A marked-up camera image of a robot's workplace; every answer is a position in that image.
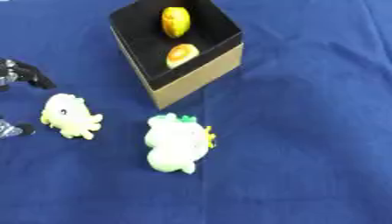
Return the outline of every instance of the stuffed animal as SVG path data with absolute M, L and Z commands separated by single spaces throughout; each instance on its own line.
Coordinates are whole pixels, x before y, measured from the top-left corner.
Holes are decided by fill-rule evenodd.
M 91 115 L 84 99 L 76 98 L 73 94 L 56 94 L 52 96 L 42 111 L 41 122 L 51 128 L 60 129 L 60 134 L 66 138 L 94 138 L 90 131 L 101 128 L 102 115 Z
M 192 174 L 195 162 L 213 148 L 211 127 L 204 129 L 194 116 L 177 118 L 173 113 L 149 119 L 150 130 L 144 141 L 152 150 L 147 156 L 150 166 L 160 172 L 182 171 Z

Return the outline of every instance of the blue fabric surface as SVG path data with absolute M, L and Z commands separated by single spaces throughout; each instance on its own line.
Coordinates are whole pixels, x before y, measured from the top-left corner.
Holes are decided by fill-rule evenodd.
M 240 69 L 164 111 L 218 134 L 192 176 L 145 161 L 158 111 L 108 21 L 129 1 L 0 3 L 1 56 L 59 86 L 0 94 L 1 114 L 38 130 L 0 142 L 0 224 L 392 222 L 392 2 L 215 2 L 246 49 Z M 104 114 L 95 140 L 39 123 L 60 92 Z

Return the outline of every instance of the box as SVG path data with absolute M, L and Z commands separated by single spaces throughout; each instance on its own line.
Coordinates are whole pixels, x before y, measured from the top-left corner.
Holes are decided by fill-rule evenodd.
M 191 28 L 169 38 L 161 26 L 166 7 L 185 7 Z M 110 15 L 111 30 L 159 109 L 173 104 L 241 64 L 242 31 L 210 0 L 138 0 Z M 200 54 L 170 69 L 167 53 L 193 44 Z

